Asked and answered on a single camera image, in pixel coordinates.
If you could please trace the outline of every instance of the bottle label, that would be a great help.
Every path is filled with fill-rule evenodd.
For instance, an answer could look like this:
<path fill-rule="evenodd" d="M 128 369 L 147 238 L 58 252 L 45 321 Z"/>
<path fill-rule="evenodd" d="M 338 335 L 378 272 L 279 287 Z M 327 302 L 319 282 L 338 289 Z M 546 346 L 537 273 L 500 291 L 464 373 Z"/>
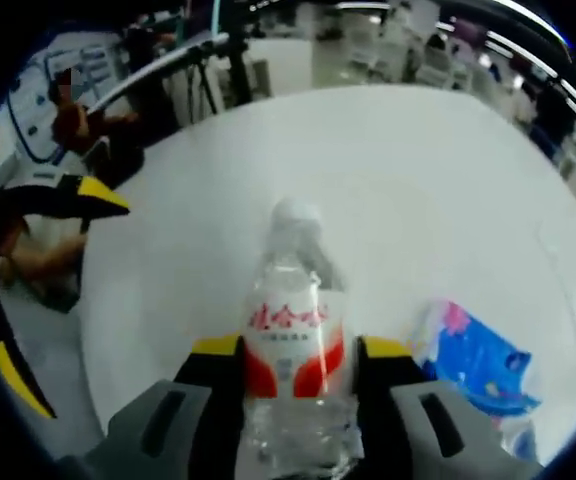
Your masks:
<path fill-rule="evenodd" d="M 246 389 L 252 396 L 338 393 L 344 362 L 343 293 L 257 291 L 244 328 Z"/>

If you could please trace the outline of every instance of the desk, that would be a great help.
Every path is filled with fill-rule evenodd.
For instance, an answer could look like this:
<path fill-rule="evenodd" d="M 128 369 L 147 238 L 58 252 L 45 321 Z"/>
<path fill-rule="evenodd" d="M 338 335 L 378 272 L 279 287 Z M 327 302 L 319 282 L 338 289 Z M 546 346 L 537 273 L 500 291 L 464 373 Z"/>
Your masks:
<path fill-rule="evenodd" d="M 321 209 L 352 334 L 405 338 L 447 297 L 533 352 L 544 382 L 576 365 L 575 199 L 468 95 L 358 86 L 254 103 L 151 147 L 119 191 L 132 211 L 91 225 L 79 304 L 104 428 L 194 338 L 238 329 L 287 195 Z"/>

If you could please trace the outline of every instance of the white table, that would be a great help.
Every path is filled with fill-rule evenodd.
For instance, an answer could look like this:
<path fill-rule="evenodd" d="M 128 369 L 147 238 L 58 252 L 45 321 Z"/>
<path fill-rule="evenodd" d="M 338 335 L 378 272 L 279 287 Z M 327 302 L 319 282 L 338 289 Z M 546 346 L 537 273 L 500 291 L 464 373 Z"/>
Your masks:
<path fill-rule="evenodd" d="M 211 117 L 146 152 L 93 222 L 79 305 L 104 428 L 194 338 L 238 329 L 274 204 L 317 204 L 350 280 L 353 333 L 404 339 L 450 298 L 535 354 L 576 365 L 576 202 L 541 152 L 465 94 L 313 91 Z"/>

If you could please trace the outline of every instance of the plastic packaging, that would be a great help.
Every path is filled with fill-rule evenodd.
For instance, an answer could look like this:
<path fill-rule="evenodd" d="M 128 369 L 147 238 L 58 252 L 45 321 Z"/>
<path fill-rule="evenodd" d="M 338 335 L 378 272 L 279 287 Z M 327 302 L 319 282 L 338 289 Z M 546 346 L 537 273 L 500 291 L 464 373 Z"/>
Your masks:
<path fill-rule="evenodd" d="M 413 359 L 430 380 L 451 382 L 470 403 L 492 417 L 509 453 L 535 459 L 530 414 L 541 399 L 529 352 L 518 350 L 450 301 L 431 306 L 410 345 Z"/>
<path fill-rule="evenodd" d="M 313 207 L 280 202 L 248 299 L 244 438 L 273 478 L 342 478 L 362 454 L 345 362 L 345 288 L 320 237 Z"/>

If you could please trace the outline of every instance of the plastic water bottle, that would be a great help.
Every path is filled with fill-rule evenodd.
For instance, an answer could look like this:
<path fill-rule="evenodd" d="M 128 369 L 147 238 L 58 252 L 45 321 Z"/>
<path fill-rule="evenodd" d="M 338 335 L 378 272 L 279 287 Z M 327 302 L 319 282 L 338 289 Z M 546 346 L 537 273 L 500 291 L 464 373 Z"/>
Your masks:
<path fill-rule="evenodd" d="M 273 212 L 243 328 L 246 431 L 272 478 L 342 478 L 362 455 L 343 331 L 344 282 L 312 206 Z"/>

